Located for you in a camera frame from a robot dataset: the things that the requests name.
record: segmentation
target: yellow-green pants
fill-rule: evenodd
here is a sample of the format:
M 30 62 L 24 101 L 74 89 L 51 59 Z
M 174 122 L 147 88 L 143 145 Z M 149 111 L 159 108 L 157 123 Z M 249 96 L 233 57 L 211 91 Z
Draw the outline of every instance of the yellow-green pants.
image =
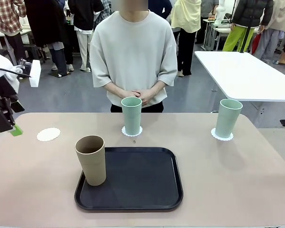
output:
M 252 28 L 249 32 L 244 51 L 247 51 L 247 48 L 248 48 L 249 43 L 251 41 L 254 30 L 255 29 Z M 240 51 L 242 46 L 243 46 L 243 41 L 245 38 L 246 31 L 247 31 L 247 28 L 245 28 L 245 27 L 235 26 L 233 31 L 231 31 L 227 37 L 223 51 L 233 51 L 233 49 L 236 46 L 236 44 L 238 43 L 238 41 L 239 41 L 240 45 L 238 46 L 237 51 Z

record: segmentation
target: green cup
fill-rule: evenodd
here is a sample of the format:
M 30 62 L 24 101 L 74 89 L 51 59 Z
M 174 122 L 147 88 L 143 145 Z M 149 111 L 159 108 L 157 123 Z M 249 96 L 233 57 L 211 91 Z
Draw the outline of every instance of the green cup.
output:
M 122 100 L 125 132 L 128 135 L 139 134 L 141 126 L 142 100 L 131 96 Z
M 215 129 L 215 134 L 218 137 L 230 137 L 242 108 L 242 103 L 233 99 L 224 99 L 220 101 L 218 121 Z

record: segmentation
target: black jacket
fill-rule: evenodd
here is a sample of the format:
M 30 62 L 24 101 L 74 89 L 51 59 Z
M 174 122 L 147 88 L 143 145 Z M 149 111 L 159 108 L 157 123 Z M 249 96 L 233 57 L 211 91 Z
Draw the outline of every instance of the black jacket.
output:
M 38 47 L 55 42 L 67 44 L 65 15 L 57 0 L 25 0 L 30 28 Z
M 167 19 L 172 10 L 172 5 L 170 0 L 149 0 L 148 1 L 149 10 L 161 16 L 164 19 Z
M 71 13 L 74 14 L 74 26 L 82 30 L 93 30 L 94 12 L 105 8 L 101 0 L 68 0 Z
M 273 6 L 273 0 L 239 0 L 232 22 L 248 27 L 250 17 L 253 17 L 251 27 L 257 27 L 265 9 L 261 25 L 266 26 L 271 20 Z

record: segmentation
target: hands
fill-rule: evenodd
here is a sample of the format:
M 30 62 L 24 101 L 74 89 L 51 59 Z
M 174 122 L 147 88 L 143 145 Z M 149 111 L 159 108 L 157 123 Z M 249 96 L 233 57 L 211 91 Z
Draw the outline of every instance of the hands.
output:
M 147 105 L 152 98 L 156 95 L 156 92 L 153 89 L 143 89 L 143 90 L 135 90 L 133 93 L 139 94 L 139 97 L 142 100 L 142 105 Z
M 123 93 L 122 93 L 122 96 L 121 98 L 124 99 L 126 97 L 130 97 L 130 96 L 136 96 L 136 97 L 140 97 L 140 93 L 137 93 L 135 91 L 126 91 L 124 90 Z
M 261 25 L 260 28 L 258 29 L 260 31 L 260 33 L 262 33 L 265 29 L 265 25 Z
M 235 26 L 236 26 L 235 23 L 232 23 L 232 24 L 230 25 L 231 31 L 233 31 L 233 29 L 234 29 Z

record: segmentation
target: cable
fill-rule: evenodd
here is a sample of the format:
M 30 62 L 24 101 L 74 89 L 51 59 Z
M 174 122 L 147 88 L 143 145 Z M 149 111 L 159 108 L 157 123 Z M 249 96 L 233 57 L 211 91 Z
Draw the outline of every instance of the cable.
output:
M 12 73 L 12 74 L 15 74 L 15 75 L 19 75 L 19 76 L 21 76 L 22 78 L 31 77 L 31 76 L 26 75 L 26 74 L 20 74 L 20 73 L 13 72 L 13 71 L 11 71 L 11 70 L 2 69 L 2 68 L 0 68 L 0 71 L 5 71 L 5 72 L 9 72 L 9 73 Z

